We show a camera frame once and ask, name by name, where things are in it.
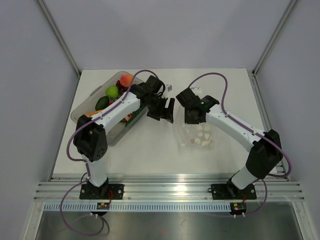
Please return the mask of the clear zip top bag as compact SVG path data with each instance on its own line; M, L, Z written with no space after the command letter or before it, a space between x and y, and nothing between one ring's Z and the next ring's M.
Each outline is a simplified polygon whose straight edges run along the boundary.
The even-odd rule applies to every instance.
M208 123L186 124L182 106L177 109L174 130L182 148L211 150L214 147L215 128Z

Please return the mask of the red orange meat slab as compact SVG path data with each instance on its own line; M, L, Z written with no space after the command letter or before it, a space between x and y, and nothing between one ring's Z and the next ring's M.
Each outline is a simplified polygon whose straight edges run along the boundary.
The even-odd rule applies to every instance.
M95 110L95 111L92 111L92 112L89 112L89 113L85 114L85 116L88 117L88 118L94 119L94 118L99 117L103 110L104 109Z

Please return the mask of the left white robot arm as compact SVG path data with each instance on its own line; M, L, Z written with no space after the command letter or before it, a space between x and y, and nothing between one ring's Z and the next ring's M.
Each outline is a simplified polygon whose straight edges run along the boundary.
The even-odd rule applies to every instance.
M73 144L85 163L87 180L85 192L103 199L109 191L109 179L102 165L102 157L108 150L107 134L127 115L140 108L147 109L147 116L154 120L174 122L174 98L162 97L158 93L164 83L156 76L147 81L130 84L127 91L113 104L87 117L82 115L76 125L69 144Z

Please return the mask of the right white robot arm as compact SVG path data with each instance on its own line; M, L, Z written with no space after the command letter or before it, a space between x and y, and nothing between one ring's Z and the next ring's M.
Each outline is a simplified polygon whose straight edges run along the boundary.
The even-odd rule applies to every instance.
M189 87L176 99L184 109L185 124L207 123L217 127L248 152L245 165L227 183L212 186L224 199L240 199L249 185L263 180L282 160L280 136L276 131L265 132L250 126L226 111L215 98L209 95L200 98Z

